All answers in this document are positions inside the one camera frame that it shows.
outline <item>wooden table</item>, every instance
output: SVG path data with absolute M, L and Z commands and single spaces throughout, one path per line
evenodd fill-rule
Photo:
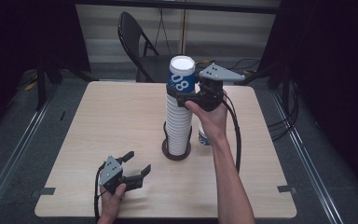
M 294 217 L 292 195 L 277 189 L 287 183 L 254 90 L 239 86 L 225 90 L 241 127 L 240 176 L 255 216 Z M 126 193 L 119 217 L 217 217 L 213 154 L 198 140 L 199 119 L 192 119 L 190 155 L 183 161 L 170 161 L 161 152 L 165 104 L 164 84 L 91 82 L 46 183 L 55 192 L 40 196 L 35 213 L 93 217 L 98 167 L 109 155 L 118 158 L 133 150 L 134 158 L 123 165 L 124 175 L 138 175 L 149 163 L 152 169 L 141 189 Z M 227 135 L 235 157 L 229 115 Z

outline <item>person's right hand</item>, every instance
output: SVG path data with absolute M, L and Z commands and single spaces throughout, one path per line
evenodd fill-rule
M 186 101 L 185 106 L 195 115 L 197 115 L 197 117 L 199 117 L 202 129 L 212 146 L 213 144 L 219 142 L 221 139 L 227 139 L 227 109 L 223 104 L 220 104 L 220 106 L 211 112 L 203 110 L 192 101 Z

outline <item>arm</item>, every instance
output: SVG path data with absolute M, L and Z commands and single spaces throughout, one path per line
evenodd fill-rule
M 214 111 L 206 112 L 189 101 L 186 102 L 186 107 L 200 118 L 202 128 L 213 148 L 219 223 L 255 223 L 252 206 L 235 168 L 227 140 L 226 107 L 221 104 Z
M 109 191 L 106 191 L 104 187 L 100 187 L 103 211 L 101 212 L 98 224 L 112 224 L 115 221 L 126 187 L 126 184 L 120 184 L 117 187 L 115 194 L 111 194 Z

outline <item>stack of cups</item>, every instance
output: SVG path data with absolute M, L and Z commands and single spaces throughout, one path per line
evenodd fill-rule
M 194 92 L 195 63 L 187 56 L 171 59 L 167 85 L 181 92 Z M 167 119 L 165 131 L 168 137 L 168 152 L 173 156 L 186 154 L 191 130 L 191 111 L 179 107 L 174 97 L 167 94 Z

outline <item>printed number 08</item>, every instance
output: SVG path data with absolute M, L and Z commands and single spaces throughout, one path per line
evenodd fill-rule
M 179 91 L 182 91 L 189 86 L 188 82 L 186 80 L 183 80 L 183 77 L 180 75 L 177 75 L 177 74 L 172 75 L 172 81 L 174 83 L 177 83 L 175 85 L 175 88 Z

